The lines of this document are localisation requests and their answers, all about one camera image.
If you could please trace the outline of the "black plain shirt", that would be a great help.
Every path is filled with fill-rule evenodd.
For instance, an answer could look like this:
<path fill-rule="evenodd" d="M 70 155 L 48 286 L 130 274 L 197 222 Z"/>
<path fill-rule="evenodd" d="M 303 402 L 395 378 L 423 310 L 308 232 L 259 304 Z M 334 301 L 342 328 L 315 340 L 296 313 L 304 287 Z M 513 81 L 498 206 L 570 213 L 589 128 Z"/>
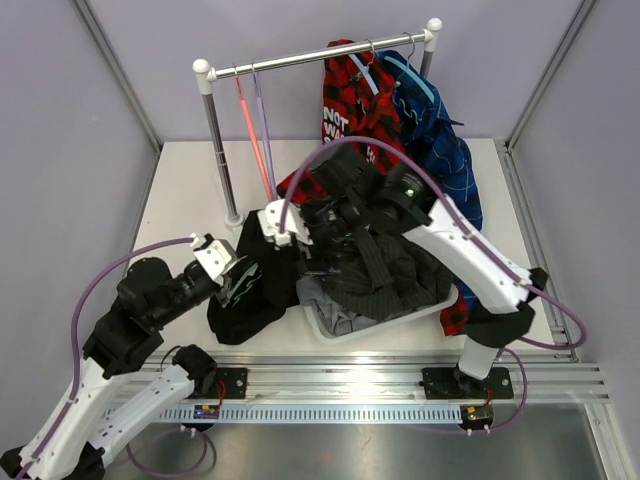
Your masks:
<path fill-rule="evenodd" d="M 259 226 L 257 211 L 244 222 L 236 253 L 240 268 L 257 264 L 262 272 L 255 288 L 235 307 L 223 308 L 210 300 L 207 319 L 217 341 L 223 345 L 240 345 L 279 320 L 290 307 L 299 304 L 296 283 L 299 278 L 299 251 L 293 247 L 275 248 L 268 243 Z"/>

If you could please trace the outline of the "grey shirt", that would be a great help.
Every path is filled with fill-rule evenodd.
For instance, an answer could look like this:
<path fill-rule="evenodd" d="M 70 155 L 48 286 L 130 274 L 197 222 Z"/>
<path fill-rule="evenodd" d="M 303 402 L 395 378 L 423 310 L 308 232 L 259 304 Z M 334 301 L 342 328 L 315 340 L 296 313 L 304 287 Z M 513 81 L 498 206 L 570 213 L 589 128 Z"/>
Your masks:
<path fill-rule="evenodd" d="M 336 303 L 318 279 L 303 277 L 296 283 L 296 292 L 309 323 L 324 339 L 334 340 L 378 324 L 378 321 Z"/>

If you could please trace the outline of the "black pinstripe shirt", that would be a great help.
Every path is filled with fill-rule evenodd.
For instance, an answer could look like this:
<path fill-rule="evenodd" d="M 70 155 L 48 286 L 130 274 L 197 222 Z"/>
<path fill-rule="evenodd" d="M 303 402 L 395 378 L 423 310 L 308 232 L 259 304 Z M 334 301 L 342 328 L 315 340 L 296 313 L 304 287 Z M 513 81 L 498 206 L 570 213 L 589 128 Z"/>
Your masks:
<path fill-rule="evenodd" d="M 389 233 L 331 246 L 322 260 L 320 268 L 300 279 L 320 280 L 336 303 L 378 323 L 443 302 L 454 283 L 435 257 Z"/>

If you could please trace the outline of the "lilac hanger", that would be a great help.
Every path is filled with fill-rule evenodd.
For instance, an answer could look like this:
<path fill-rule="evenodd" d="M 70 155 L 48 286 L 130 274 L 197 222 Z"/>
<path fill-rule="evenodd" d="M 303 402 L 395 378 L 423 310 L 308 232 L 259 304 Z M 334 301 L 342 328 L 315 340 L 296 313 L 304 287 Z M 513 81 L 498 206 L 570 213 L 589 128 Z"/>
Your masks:
<path fill-rule="evenodd" d="M 267 115 L 264 108 L 260 78 L 254 65 L 251 65 L 251 67 L 252 67 L 252 78 L 253 78 L 254 89 L 255 89 L 255 98 L 256 98 L 257 110 L 258 110 L 259 121 L 260 121 L 260 130 L 262 134 L 262 145 L 263 145 L 263 151 L 265 155 L 264 159 L 266 162 L 267 179 L 269 182 L 269 187 L 272 193 L 272 197 L 274 199 L 278 199 L 273 157 L 272 157 L 272 151 L 271 151 L 271 142 L 269 138 L 269 131 L 268 131 L 268 125 L 267 125 Z"/>

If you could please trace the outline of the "pink hanger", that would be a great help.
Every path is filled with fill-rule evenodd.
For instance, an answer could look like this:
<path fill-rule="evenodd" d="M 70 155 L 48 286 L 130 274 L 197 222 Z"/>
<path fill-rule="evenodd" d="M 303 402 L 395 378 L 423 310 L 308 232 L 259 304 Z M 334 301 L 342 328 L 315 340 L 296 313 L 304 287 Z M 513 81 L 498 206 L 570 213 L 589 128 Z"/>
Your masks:
<path fill-rule="evenodd" d="M 259 141 L 256 134 L 256 128 L 255 128 L 252 115 L 249 109 L 248 101 L 247 101 L 247 98 L 242 86 L 242 82 L 239 79 L 239 75 L 237 73 L 236 68 L 233 68 L 233 70 L 234 70 L 234 82 L 235 82 L 236 91 L 238 94 L 241 112 L 247 128 L 247 132 L 249 134 L 249 140 L 250 140 L 254 157 L 260 172 L 261 181 L 262 181 L 267 199 L 269 201 L 273 201 L 274 192 L 273 192 L 273 188 L 271 186 L 270 178 L 267 172 L 267 164 L 266 164 L 266 161 L 264 160 L 262 150 L 259 145 Z"/>

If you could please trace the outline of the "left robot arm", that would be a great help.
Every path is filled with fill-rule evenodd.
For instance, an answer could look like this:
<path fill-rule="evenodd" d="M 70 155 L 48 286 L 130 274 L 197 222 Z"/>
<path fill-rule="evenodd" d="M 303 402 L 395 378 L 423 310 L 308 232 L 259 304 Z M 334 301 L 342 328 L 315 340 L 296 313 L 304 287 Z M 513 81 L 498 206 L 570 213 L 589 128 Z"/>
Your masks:
<path fill-rule="evenodd" d="M 163 327 L 218 294 L 236 264 L 193 261 L 172 276 L 159 258 L 135 262 L 84 344 L 68 392 L 33 440 L 3 453 L 4 472 L 12 479 L 101 479 L 120 451 L 168 407 L 210 393 L 225 397 L 216 361 L 191 344 L 179 348 L 148 387 L 104 414 L 162 344 Z"/>

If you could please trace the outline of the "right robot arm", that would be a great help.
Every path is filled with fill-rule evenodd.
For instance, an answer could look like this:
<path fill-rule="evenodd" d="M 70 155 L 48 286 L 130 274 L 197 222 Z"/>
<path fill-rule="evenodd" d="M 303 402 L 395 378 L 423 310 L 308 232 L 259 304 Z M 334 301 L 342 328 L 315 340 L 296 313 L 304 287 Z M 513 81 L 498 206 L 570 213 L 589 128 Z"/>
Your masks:
<path fill-rule="evenodd" d="M 433 255 L 477 297 L 463 327 L 466 341 L 455 367 L 436 391 L 443 398 L 473 398 L 489 390 L 494 361 L 529 332 L 548 279 L 526 269 L 494 247 L 405 154 L 382 143 L 398 159 L 386 174 L 359 155 L 359 137 L 346 137 L 314 150 L 294 174 L 298 184 L 311 174 L 334 200 L 346 204 L 337 214 L 347 232 L 360 226 L 401 235 Z"/>

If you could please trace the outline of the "red black plaid shirt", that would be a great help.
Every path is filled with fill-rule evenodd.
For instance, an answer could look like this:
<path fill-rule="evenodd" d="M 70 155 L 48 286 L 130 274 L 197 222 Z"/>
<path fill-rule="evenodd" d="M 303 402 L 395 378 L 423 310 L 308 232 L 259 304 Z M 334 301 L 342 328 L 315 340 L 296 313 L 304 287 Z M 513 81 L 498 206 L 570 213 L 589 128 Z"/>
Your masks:
<path fill-rule="evenodd" d="M 364 79 L 352 82 L 358 72 L 349 55 L 329 58 L 324 62 L 323 113 L 321 140 L 329 143 L 347 136 L 366 136 L 382 141 L 404 153 L 401 123 L 392 96 L 394 81 L 378 59 L 371 75 L 380 93 L 373 96 Z M 356 53 L 367 64 L 371 52 Z"/>

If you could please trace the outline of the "blue plaid shirt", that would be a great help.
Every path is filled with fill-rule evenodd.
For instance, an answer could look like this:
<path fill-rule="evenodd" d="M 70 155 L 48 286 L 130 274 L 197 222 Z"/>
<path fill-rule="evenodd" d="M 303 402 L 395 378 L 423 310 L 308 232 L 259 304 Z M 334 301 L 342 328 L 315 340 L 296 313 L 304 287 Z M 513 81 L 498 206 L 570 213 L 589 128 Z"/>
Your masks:
<path fill-rule="evenodd" d="M 459 123 L 449 116 L 439 91 L 430 107 L 398 105 L 395 87 L 392 100 L 400 118 L 401 141 L 407 156 L 436 180 L 464 217 L 481 230 L 484 216 L 471 152 L 456 135 L 454 127 Z"/>

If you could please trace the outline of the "light blue hanger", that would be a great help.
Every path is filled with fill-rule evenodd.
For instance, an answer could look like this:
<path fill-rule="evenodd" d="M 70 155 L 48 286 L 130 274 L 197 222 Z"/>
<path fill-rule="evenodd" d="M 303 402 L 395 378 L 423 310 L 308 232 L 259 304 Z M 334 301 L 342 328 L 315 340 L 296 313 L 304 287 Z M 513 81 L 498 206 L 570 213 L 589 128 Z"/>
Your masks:
<path fill-rule="evenodd" d="M 349 54 L 350 60 L 354 63 L 354 65 L 358 69 L 358 72 L 351 78 L 351 81 L 357 82 L 360 79 L 364 79 L 368 84 L 372 95 L 377 96 L 380 93 L 380 90 L 378 88 L 377 83 L 375 82 L 375 80 L 371 75 L 371 67 L 374 65 L 374 62 L 377 59 L 377 54 L 376 54 L 373 42 L 369 39 L 367 39 L 367 42 L 369 44 L 370 52 L 371 52 L 371 58 L 367 64 L 364 64 L 356 53 Z"/>

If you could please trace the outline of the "teal hanger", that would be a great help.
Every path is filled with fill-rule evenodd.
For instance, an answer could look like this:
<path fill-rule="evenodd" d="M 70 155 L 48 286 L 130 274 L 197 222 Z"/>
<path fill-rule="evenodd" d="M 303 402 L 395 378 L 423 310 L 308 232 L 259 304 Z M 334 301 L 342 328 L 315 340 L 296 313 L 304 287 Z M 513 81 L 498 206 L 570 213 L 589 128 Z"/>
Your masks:
<path fill-rule="evenodd" d="M 394 81 L 398 105 L 430 107 L 435 104 L 437 89 L 411 65 L 409 59 L 395 50 L 382 51 L 378 59 Z"/>

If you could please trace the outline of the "white plastic basket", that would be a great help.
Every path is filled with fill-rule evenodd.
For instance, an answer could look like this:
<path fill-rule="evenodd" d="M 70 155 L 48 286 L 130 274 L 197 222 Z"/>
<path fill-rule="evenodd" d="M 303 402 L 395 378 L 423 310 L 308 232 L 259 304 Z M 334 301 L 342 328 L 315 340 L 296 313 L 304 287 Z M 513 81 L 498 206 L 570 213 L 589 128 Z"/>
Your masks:
<path fill-rule="evenodd" d="M 328 332 L 320 318 L 316 314 L 316 310 L 311 306 L 303 306 L 303 311 L 309 323 L 312 332 L 316 338 L 325 344 L 339 344 L 347 341 L 359 339 L 367 335 L 378 333 L 392 327 L 400 326 L 408 322 L 426 317 L 431 314 L 438 314 L 440 311 L 454 305 L 458 298 L 458 289 L 454 284 L 451 285 L 450 291 L 446 299 L 436 305 L 416 309 L 405 315 L 396 316 L 385 322 L 369 326 L 367 328 L 357 330 L 355 332 L 345 333 L 344 335 L 333 335 Z"/>

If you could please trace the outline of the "clothes rack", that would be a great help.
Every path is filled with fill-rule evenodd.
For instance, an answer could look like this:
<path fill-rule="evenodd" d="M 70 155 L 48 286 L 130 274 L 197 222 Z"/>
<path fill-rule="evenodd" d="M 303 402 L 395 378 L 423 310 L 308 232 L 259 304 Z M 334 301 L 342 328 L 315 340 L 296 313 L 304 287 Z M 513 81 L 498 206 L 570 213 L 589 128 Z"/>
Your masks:
<path fill-rule="evenodd" d="M 239 227 L 242 224 L 244 218 L 237 208 L 236 200 L 234 197 L 231 176 L 227 165 L 226 154 L 223 146 L 213 96 L 214 82 L 224 78 L 251 74 L 253 72 L 286 68 L 294 65 L 312 63 L 316 61 L 324 61 L 329 58 L 346 56 L 349 54 L 356 54 L 366 51 L 375 53 L 378 50 L 408 44 L 414 45 L 419 42 L 423 44 L 423 57 L 420 65 L 420 73 L 424 76 L 427 76 L 434 52 L 436 50 L 437 40 L 442 29 L 442 20 L 438 17 L 433 17 L 428 21 L 427 26 L 422 30 L 421 33 L 402 33 L 393 37 L 377 39 L 373 41 L 365 40 L 335 47 L 326 47 L 320 50 L 313 50 L 275 59 L 243 64 L 238 67 L 215 69 L 207 60 L 196 59 L 192 64 L 192 71 L 195 75 L 199 93 L 204 103 L 214 156 L 216 159 L 216 165 L 221 182 L 224 205 L 226 209 L 226 213 L 224 214 L 224 224 L 229 228 Z"/>

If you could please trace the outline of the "aluminium rail base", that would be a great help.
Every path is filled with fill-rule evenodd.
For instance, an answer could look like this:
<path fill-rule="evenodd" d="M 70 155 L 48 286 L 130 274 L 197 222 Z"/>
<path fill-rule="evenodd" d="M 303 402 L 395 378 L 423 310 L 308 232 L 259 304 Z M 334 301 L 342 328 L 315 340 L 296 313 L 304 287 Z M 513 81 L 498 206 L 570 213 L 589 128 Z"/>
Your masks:
<path fill-rule="evenodd" d="M 126 378 L 99 424 L 108 431 L 178 424 L 456 424 L 480 409 L 528 404 L 606 404 L 590 363 L 503 354 L 487 379 L 463 389 L 451 356 L 277 357 L 220 355 L 198 394 L 178 366 L 152 356 Z"/>

